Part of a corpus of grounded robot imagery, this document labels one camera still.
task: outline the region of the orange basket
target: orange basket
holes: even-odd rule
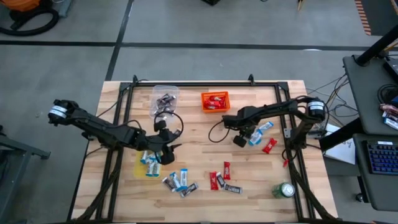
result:
[[[217,96],[217,97],[224,97],[225,96],[225,106],[226,108],[223,109],[214,109],[214,110],[209,110],[205,108],[205,101],[209,99],[211,96]],[[218,112],[227,112],[230,108],[231,105],[229,105],[229,95],[227,91],[222,91],[222,92],[210,92],[210,93],[201,93],[201,108],[203,112],[205,113],[218,113]]]

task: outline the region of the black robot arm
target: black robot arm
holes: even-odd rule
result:
[[[299,107],[301,107],[299,106],[299,103],[307,104],[305,106],[305,113],[299,110]],[[258,108],[255,106],[246,106],[240,109],[236,116],[224,115],[222,118],[225,128],[239,131],[239,135],[235,136],[233,141],[235,144],[244,147],[246,144],[245,138],[250,138],[256,125],[259,124],[261,119],[287,114],[294,114],[296,117],[301,119],[301,123],[297,128],[290,131],[290,137],[287,138],[286,149],[301,150],[307,146],[306,135],[312,129],[312,126],[314,124],[321,123],[325,119],[325,104],[319,98],[300,96],[283,103],[264,105]],[[289,163],[292,167],[290,172],[291,176],[297,181],[299,186],[301,186],[305,195],[309,201],[311,201],[320,216],[326,220],[336,220],[335,217],[326,211],[314,196],[308,185],[305,184],[291,158],[289,158]]]
[[[146,136],[146,132],[140,127],[130,127],[127,124],[114,125],[101,118],[89,114],[81,109],[74,101],[55,100],[54,106],[49,112],[49,123],[57,126],[74,125],[84,132],[84,137],[95,136],[104,147],[114,149],[128,147],[137,151],[150,150],[156,152],[158,162],[163,165],[174,161],[173,151],[179,145],[167,146],[180,136],[180,132],[172,133],[166,128],[165,121],[154,124],[158,135]]]

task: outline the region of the computer keyboard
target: computer keyboard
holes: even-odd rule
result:
[[[366,141],[373,174],[398,175],[398,143]]]

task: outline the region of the gray floor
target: gray floor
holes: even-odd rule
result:
[[[115,42],[127,2],[77,0],[70,16],[48,33],[22,38],[0,34],[0,40]],[[296,0],[221,0],[215,7],[199,0],[135,0],[123,42],[368,46],[378,39],[363,32],[354,0],[306,0],[301,12],[296,7]],[[0,9],[0,26],[9,22],[6,18]],[[35,158],[29,164],[13,219],[66,219],[87,142],[77,128],[49,125],[47,111],[54,99],[63,98],[94,113],[112,52],[112,47],[0,45],[0,124],[11,138],[52,152],[49,160]],[[257,80],[305,80],[314,89],[344,74],[344,56],[360,53],[123,47],[112,80],[131,80],[133,75],[241,80],[252,73]],[[312,95],[325,100],[332,90],[333,85]],[[340,93],[354,106],[349,86]],[[330,182],[344,220],[397,220],[398,213],[378,212],[353,200],[359,192],[356,178],[330,176]]]

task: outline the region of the can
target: can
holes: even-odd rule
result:
[[[294,186],[287,182],[275,185],[272,188],[272,194],[275,198],[290,198],[293,197],[294,193]]]

